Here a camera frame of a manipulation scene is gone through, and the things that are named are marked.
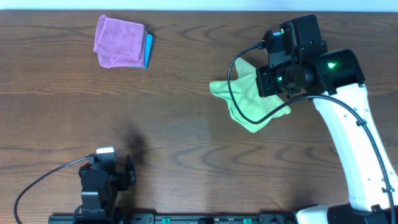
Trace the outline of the green microfiber cloth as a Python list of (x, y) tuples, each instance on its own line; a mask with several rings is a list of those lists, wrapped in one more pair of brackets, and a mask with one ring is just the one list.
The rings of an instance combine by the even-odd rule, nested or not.
[[(242, 58), (237, 59), (234, 65), (238, 78), (230, 81), (232, 93), (239, 109), (247, 118), (257, 121), (284, 103), (277, 95), (268, 96), (267, 98), (259, 96), (256, 85), (256, 68), (253, 65)], [(228, 104), (231, 118), (252, 133), (262, 129), (271, 118), (279, 118), (291, 112), (290, 107), (286, 106), (262, 123), (252, 124), (239, 114), (231, 99), (226, 81), (210, 82), (210, 91), (214, 96), (224, 99)]]

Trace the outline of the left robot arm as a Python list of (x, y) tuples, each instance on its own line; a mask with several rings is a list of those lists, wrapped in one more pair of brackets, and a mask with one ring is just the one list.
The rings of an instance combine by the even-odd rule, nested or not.
[(136, 183), (133, 161), (125, 159), (124, 170), (116, 170), (113, 152), (92, 154), (89, 162), (81, 166), (82, 204), (74, 211), (73, 223), (114, 223), (118, 193)]

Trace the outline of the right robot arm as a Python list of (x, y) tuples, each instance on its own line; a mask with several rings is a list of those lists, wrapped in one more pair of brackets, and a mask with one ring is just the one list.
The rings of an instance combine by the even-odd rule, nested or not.
[(369, 108), (364, 75), (348, 49), (267, 51), (257, 71), (261, 97), (286, 93), (289, 104), (311, 100), (323, 118), (343, 166), (349, 204), (315, 206), (296, 215), (299, 223), (396, 223), (397, 174)]

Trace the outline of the purple folded microfiber cloth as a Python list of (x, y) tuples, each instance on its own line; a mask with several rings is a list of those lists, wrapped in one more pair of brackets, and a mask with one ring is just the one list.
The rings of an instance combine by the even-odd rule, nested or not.
[(144, 25), (113, 19), (99, 18), (94, 42), (99, 65), (104, 68), (144, 67), (146, 28)]

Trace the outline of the blue folded cloth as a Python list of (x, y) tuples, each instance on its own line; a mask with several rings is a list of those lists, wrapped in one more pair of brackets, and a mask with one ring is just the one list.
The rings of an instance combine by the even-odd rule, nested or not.
[(147, 68), (149, 65), (150, 53), (152, 50), (153, 36), (146, 34), (143, 41), (141, 55), (138, 61), (133, 61), (131, 67)]

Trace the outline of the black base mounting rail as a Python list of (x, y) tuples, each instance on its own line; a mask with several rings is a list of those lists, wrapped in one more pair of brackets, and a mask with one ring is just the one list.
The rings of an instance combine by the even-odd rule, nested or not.
[(119, 224), (295, 224), (289, 213), (260, 213), (258, 215), (153, 215), (135, 213), (116, 215)]

